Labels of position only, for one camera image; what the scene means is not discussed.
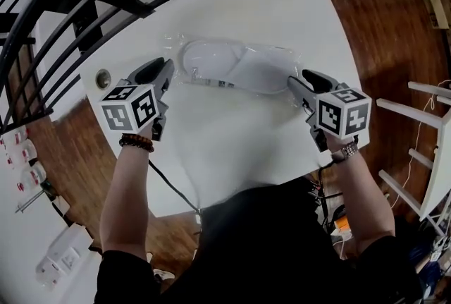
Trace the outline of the person's right forearm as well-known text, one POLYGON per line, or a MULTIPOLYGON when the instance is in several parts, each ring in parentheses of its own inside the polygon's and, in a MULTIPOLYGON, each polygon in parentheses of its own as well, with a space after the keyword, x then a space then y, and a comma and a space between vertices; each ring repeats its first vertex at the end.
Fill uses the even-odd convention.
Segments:
POLYGON ((380 238, 394 236, 395 220, 390 204, 361 153, 355 152, 337 163, 335 172, 357 252, 363 253, 380 238))

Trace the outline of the person's left forearm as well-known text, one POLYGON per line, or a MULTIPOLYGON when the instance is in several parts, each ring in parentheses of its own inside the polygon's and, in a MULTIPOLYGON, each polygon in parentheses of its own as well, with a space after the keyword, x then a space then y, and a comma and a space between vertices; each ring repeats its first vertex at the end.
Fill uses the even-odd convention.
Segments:
POLYGON ((99 232, 104 252, 117 250, 147 258, 148 159, 148 151, 141 148, 121 149, 101 212, 99 232))

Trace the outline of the person's black shirt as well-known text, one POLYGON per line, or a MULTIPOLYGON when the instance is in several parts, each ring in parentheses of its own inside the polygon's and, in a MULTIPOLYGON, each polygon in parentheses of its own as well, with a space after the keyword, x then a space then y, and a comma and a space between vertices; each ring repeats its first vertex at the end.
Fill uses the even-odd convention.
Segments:
POLYGON ((292 182, 205 210, 197 254, 165 291, 145 260, 104 253, 94 304, 417 304, 422 297, 395 237, 341 260, 312 196, 292 182))

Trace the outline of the small white box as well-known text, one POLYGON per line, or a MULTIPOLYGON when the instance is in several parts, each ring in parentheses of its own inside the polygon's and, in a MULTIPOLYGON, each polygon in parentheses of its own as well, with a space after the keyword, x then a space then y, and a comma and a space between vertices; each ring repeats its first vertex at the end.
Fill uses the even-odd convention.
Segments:
POLYGON ((70 209, 69 203, 61 195, 56 196, 51 203, 61 217, 65 217, 70 209))

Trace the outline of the metal rod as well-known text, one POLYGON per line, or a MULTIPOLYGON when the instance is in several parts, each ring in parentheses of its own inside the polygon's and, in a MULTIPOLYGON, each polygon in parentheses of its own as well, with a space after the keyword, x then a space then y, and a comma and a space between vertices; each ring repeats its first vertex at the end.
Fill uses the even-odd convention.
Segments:
POLYGON ((34 194, 28 200, 26 200, 23 204, 18 204, 15 210, 15 213, 23 213, 30 205, 32 205, 39 197, 44 194, 43 190, 40 190, 38 193, 34 194))

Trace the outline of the cardboard box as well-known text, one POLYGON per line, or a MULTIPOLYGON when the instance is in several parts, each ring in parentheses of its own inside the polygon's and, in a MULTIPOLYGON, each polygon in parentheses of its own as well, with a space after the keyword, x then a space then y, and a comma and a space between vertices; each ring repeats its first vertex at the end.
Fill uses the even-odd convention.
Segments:
POLYGON ((424 0, 434 29, 451 29, 451 0, 424 0))

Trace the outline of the clear bottle with red label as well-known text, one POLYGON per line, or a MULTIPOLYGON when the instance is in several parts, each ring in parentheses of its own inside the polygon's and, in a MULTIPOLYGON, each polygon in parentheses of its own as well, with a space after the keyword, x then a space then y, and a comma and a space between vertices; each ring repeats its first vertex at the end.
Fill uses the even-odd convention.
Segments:
POLYGON ((30 191, 43 183, 47 178, 47 173, 40 162, 35 162, 32 166, 24 166, 20 173, 20 180, 17 183, 19 191, 30 191))
POLYGON ((8 163, 14 167, 21 167, 37 158, 37 150, 30 139, 21 142, 18 145, 12 145, 6 150, 8 163))
POLYGON ((23 141, 27 140, 29 130, 26 126, 15 128, 1 136, 0 142, 4 146, 19 145, 23 141))

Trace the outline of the white wall socket box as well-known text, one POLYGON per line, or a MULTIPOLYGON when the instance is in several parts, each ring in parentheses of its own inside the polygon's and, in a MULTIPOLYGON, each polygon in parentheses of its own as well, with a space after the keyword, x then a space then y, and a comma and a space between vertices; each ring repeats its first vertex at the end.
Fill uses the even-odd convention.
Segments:
POLYGON ((71 275, 89 251, 93 239, 84 226, 72 224, 49 246, 36 267, 36 280, 52 291, 61 278, 71 275))

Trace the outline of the metal wristwatch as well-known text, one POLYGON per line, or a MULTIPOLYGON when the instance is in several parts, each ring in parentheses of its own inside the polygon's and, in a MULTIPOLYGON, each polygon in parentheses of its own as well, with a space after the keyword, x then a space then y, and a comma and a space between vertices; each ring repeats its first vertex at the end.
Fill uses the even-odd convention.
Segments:
POLYGON ((351 156, 358 153, 358 151, 358 144, 353 140, 352 142, 349 142, 341 147, 339 150, 334 151, 331 154, 332 161, 336 164, 347 161, 351 156))

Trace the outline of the white square table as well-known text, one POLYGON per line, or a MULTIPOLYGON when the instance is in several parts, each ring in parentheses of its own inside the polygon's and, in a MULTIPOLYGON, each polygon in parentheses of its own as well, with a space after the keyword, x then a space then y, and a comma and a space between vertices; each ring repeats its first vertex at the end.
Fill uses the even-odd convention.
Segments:
MULTIPOLYGON (((357 67, 331 0, 170 0, 110 39, 80 68, 85 92, 111 149, 120 134, 108 129, 95 75, 112 83, 142 64, 177 54, 169 39, 232 39, 294 51, 303 68, 360 87, 357 67)), ((158 217, 204 208, 246 184, 281 184, 329 162, 291 95, 256 95, 174 78, 163 101, 166 125, 151 154, 149 208, 158 217)))

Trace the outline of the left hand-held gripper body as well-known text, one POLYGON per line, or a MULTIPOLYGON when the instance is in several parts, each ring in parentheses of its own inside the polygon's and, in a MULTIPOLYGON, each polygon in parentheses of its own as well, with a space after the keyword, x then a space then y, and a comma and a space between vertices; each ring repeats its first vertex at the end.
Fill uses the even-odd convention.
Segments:
POLYGON ((138 134, 151 126, 152 140, 160 141, 168 109, 161 98, 167 89, 166 78, 146 84, 120 80, 99 101, 108 129, 138 134))

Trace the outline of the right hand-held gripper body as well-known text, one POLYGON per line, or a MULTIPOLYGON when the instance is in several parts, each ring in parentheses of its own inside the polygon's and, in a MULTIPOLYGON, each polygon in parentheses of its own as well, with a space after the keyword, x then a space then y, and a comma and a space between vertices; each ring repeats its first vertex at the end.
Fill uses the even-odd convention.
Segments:
POLYGON ((368 130, 372 99, 357 88, 340 85, 314 98, 314 139, 321 152, 326 150, 324 133, 344 140, 368 130))

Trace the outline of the white slatted side table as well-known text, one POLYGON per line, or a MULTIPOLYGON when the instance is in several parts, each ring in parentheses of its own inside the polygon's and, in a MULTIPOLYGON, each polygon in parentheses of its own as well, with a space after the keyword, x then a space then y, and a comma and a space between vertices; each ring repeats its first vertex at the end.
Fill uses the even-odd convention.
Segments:
POLYGON ((408 88, 433 95, 438 102, 449 106, 446 115, 439 117, 386 99, 376 100, 378 107, 412 118, 435 128, 438 132, 434 160, 427 159, 415 149, 409 149, 411 158, 431 170, 423 202, 415 200, 386 171, 381 170, 378 175, 411 207, 420 220, 428 220, 440 236, 446 236, 447 229, 441 229, 440 224, 445 220, 446 210, 451 206, 451 83, 446 88, 410 81, 408 88))

